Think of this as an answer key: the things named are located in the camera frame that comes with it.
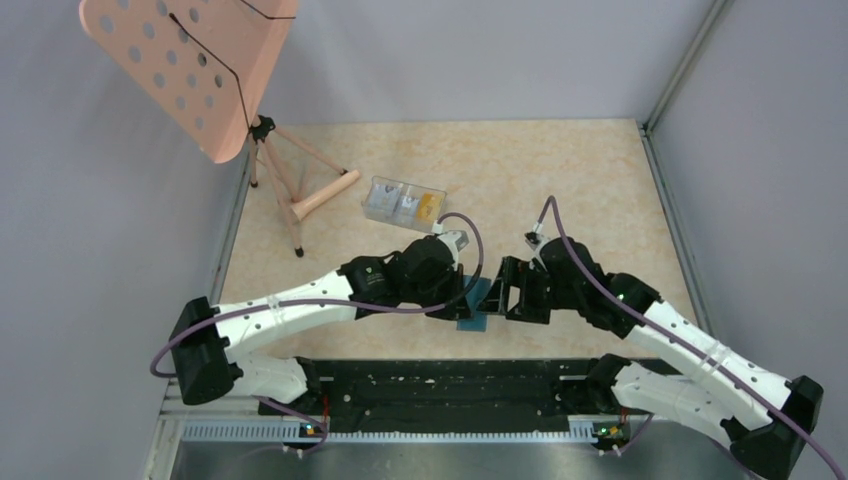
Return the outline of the blue leather card holder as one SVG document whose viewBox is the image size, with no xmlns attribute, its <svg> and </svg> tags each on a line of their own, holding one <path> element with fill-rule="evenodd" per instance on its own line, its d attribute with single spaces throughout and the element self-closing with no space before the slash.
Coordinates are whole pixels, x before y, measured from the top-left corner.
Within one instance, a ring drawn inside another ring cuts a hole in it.
<svg viewBox="0 0 848 480">
<path fill-rule="evenodd" d="M 484 333 L 487 330 L 488 315 L 480 313 L 478 306 L 490 290 L 491 284 L 492 281 L 489 278 L 481 277 L 466 295 L 466 300 L 471 308 L 471 317 L 459 320 L 456 324 L 457 331 Z"/>
</svg>

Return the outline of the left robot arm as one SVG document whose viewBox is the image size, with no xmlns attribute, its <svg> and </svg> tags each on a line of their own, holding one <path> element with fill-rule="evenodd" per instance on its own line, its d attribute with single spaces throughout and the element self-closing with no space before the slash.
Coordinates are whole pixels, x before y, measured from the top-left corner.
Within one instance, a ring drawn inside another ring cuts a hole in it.
<svg viewBox="0 0 848 480">
<path fill-rule="evenodd" d="M 274 359 L 264 346 L 317 327 L 382 313 L 453 320 L 467 314 L 459 262 L 462 230 L 428 235 L 405 250 L 358 256 L 299 287 L 235 304 L 188 301 L 169 337 L 181 399 L 188 406 L 227 394 L 268 397 L 308 413 L 320 382 L 305 359 Z"/>
</svg>

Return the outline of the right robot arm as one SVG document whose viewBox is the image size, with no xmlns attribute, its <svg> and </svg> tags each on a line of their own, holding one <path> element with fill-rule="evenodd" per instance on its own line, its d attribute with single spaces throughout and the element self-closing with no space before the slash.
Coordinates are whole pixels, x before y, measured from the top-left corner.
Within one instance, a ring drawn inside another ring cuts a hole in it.
<svg viewBox="0 0 848 480">
<path fill-rule="evenodd" d="M 600 412 L 657 414 L 695 430 L 749 471 L 787 479 L 817 424 L 823 387 L 788 379 L 742 357 L 683 317 L 659 292 L 627 273 L 606 273 L 573 239 L 529 233 L 530 260 L 503 258 L 482 313 L 547 325 L 554 310 L 577 312 L 593 327 L 655 353 L 681 380 L 614 354 L 586 377 Z"/>
</svg>

